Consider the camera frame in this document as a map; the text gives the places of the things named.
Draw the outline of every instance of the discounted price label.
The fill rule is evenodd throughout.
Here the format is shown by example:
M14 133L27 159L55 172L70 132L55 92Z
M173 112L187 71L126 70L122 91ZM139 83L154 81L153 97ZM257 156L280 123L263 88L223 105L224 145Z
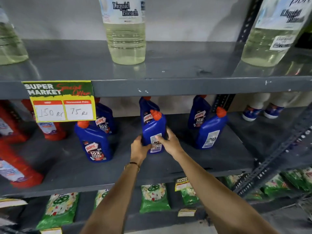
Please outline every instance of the discounted price label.
M90 80L24 81L37 122L96 120Z

